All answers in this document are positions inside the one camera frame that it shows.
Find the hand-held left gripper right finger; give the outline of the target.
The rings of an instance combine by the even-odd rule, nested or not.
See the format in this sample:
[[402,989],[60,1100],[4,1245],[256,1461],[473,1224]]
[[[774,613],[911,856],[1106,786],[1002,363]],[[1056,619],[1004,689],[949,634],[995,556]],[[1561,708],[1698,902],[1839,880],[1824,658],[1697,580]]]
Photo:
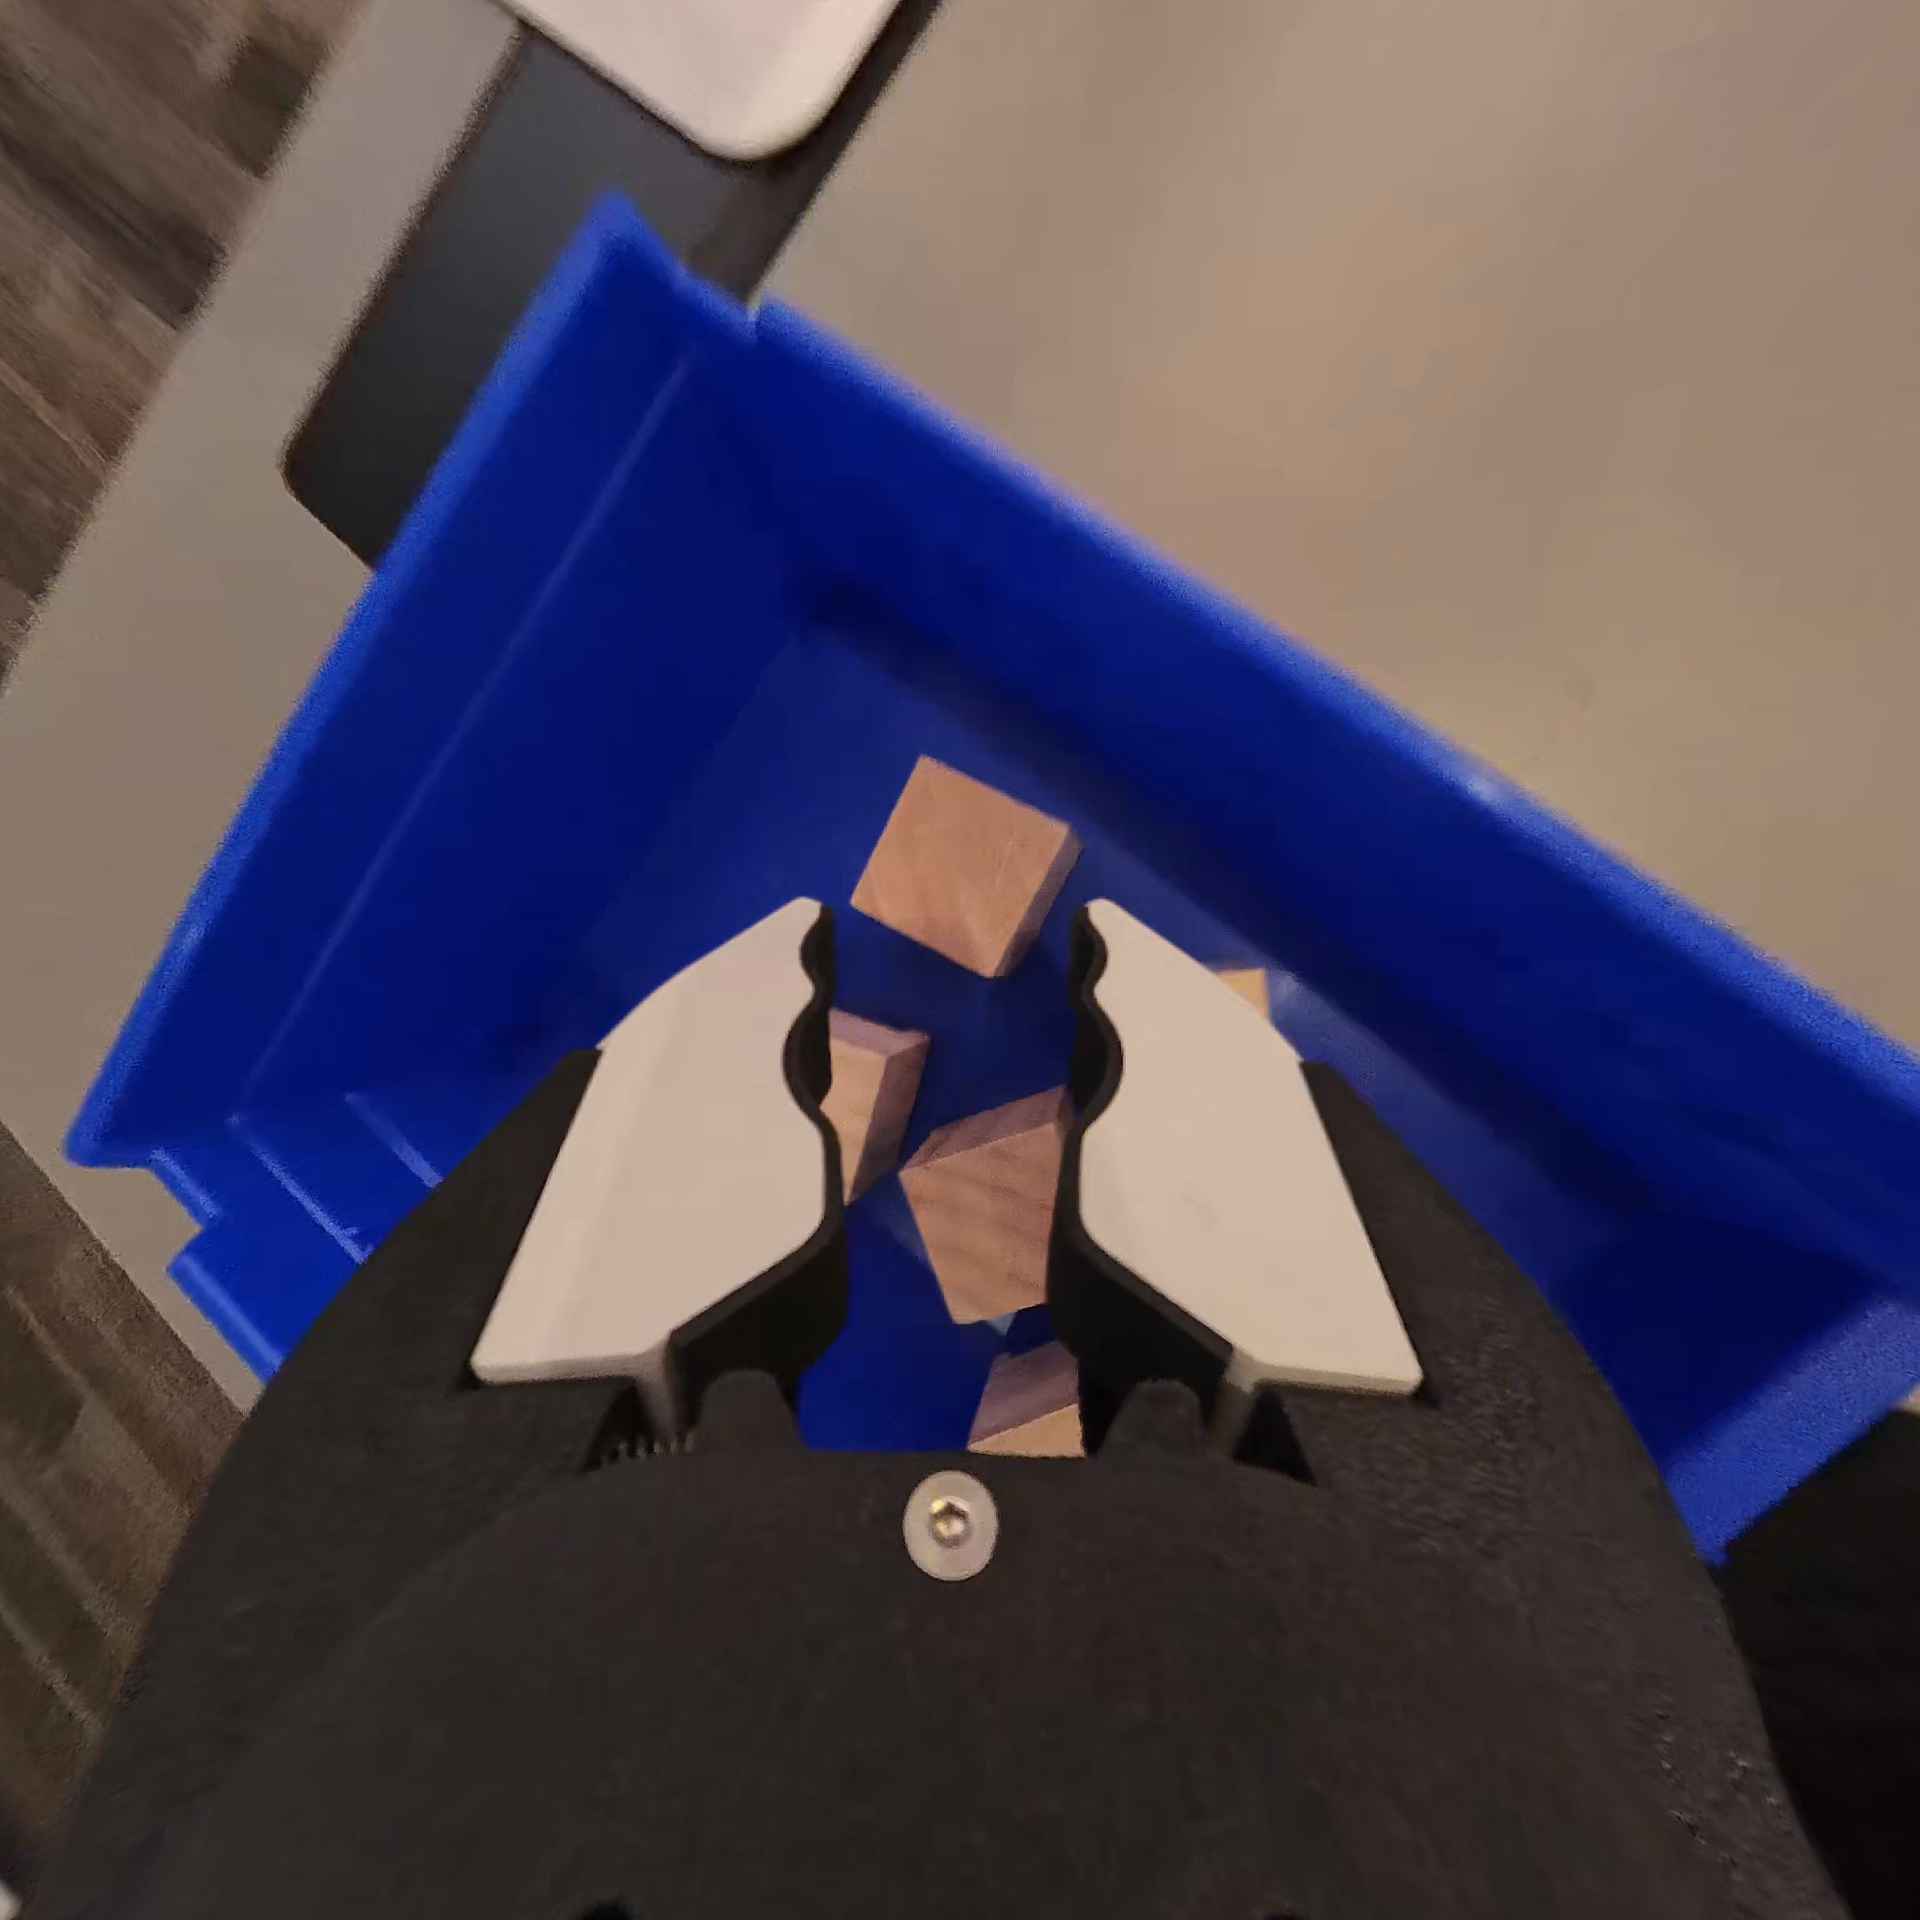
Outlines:
[[1150,1382],[1215,1445],[1267,1391],[1426,1384],[1374,1239],[1274,1023],[1115,900],[1078,910],[1071,1121],[1047,1300],[1087,1426]]

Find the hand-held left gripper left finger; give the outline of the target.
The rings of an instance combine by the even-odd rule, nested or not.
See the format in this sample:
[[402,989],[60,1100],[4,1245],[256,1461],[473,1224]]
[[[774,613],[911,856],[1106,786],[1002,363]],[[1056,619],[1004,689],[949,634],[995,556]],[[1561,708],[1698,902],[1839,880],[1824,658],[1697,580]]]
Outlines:
[[791,900],[660,986],[589,1086],[471,1356],[486,1385],[625,1380],[656,1439],[758,1371],[793,1398],[850,1311],[834,915]]

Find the pile of wooden cubes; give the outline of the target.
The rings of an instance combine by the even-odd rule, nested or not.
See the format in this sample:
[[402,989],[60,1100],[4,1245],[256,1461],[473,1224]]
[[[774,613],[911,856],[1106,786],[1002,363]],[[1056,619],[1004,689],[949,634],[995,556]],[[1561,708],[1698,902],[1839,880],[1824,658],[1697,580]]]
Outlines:
[[[987,982],[1010,978],[1082,852],[1063,823],[921,758],[858,878],[852,910]],[[850,1011],[830,1017],[843,1198],[899,1180],[941,1300],[967,1328],[1043,1308],[1063,1171],[1063,1087],[960,1115],[902,1158],[932,1037]],[[1080,1458],[1080,1374],[1061,1343],[993,1361],[971,1426],[974,1454]]]

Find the blue plastic bin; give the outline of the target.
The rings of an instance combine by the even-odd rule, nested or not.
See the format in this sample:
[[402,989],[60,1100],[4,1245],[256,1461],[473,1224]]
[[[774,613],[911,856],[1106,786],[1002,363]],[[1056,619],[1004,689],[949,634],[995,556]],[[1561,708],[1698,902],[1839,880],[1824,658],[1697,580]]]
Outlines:
[[[852,910],[921,758],[1080,839],[1010,978]],[[1917,1060],[802,315],[599,204],[67,1139],[271,1380],[565,1054],[787,900],[941,1124],[1069,1080],[1076,910],[1265,965],[1721,1554],[1917,1384]]]

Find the black table mat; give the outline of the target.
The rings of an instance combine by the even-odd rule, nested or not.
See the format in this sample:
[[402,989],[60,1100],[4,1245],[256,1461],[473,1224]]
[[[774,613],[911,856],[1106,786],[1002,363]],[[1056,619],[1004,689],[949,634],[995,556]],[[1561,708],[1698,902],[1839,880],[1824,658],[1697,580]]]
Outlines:
[[289,443],[289,491],[376,567],[523,312],[606,197],[636,206],[712,288],[754,297],[937,10],[899,4],[824,121],[756,162],[710,156],[521,30]]

